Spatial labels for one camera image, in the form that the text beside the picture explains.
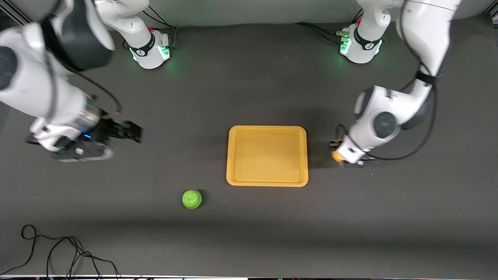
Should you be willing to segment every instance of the white backdrop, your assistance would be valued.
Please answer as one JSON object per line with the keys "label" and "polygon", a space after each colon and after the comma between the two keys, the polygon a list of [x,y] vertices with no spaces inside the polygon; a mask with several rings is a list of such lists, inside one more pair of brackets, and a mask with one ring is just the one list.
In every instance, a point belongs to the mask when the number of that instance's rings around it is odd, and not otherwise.
{"label": "white backdrop", "polygon": [[[42,17],[55,0],[11,0],[32,19]],[[494,0],[463,0],[456,18],[474,16]],[[346,22],[359,10],[355,0],[150,0],[150,5],[169,23],[183,26],[219,26],[250,23],[308,21]],[[393,20],[397,11],[391,12]],[[153,27],[161,24],[139,14]]]}

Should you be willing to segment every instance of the textured green ball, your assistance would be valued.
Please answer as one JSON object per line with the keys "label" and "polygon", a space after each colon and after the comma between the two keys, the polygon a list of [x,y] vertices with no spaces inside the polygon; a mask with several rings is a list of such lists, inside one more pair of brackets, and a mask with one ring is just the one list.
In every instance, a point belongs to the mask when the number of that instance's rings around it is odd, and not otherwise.
{"label": "textured green ball", "polygon": [[188,190],[183,194],[182,202],[185,208],[195,209],[201,205],[202,196],[201,193],[196,190]]}

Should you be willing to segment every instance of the orange tray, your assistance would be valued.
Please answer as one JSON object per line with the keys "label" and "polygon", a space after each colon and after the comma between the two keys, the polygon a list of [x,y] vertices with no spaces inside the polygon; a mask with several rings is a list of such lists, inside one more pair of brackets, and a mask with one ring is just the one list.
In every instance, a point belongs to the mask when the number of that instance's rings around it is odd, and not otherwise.
{"label": "orange tray", "polygon": [[228,139],[227,181],[234,186],[306,185],[306,131],[291,126],[232,127]]}

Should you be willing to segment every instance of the green led light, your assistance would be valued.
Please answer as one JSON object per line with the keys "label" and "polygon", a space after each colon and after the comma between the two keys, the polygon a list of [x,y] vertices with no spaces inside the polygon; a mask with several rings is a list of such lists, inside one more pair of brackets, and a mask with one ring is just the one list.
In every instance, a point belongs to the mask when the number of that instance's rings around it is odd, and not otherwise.
{"label": "green led light", "polygon": [[133,53],[133,51],[131,50],[131,48],[129,48],[129,51],[131,52],[131,55],[133,56],[133,60],[136,61],[135,54]]}
{"label": "green led light", "polygon": [[378,54],[378,51],[380,50],[380,45],[382,44],[382,40],[378,43],[377,50],[375,51],[375,54]]}
{"label": "green led light", "polygon": [[347,54],[349,47],[351,46],[351,39],[348,38],[346,42],[343,43],[345,46],[341,47],[341,53],[342,54]]}
{"label": "green led light", "polygon": [[163,59],[166,60],[169,58],[169,49],[167,47],[157,46],[157,49],[159,50],[159,53],[161,54]]}

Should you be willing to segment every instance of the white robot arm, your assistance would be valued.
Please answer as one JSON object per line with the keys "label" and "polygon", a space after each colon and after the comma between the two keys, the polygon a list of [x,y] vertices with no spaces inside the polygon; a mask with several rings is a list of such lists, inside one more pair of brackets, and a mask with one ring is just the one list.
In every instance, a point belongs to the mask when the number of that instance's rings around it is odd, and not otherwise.
{"label": "white robot arm", "polygon": [[137,13],[149,6],[149,0],[95,0],[105,24],[119,32],[130,45],[133,58],[144,69],[159,67],[171,56],[167,34],[149,30]]}
{"label": "white robot arm", "polygon": [[0,101],[36,117],[33,141],[54,158],[107,159],[109,137],[139,141],[141,129],[114,123],[67,76],[106,65],[114,43],[92,0],[60,0],[56,10],[40,23],[0,33]]}
{"label": "white robot arm", "polygon": [[401,130],[421,123],[448,50],[451,20],[460,2],[406,0],[397,29],[421,64],[412,90],[406,94],[373,86],[363,91],[354,109],[359,118],[332,152],[337,162],[359,163],[373,148],[391,141]]}

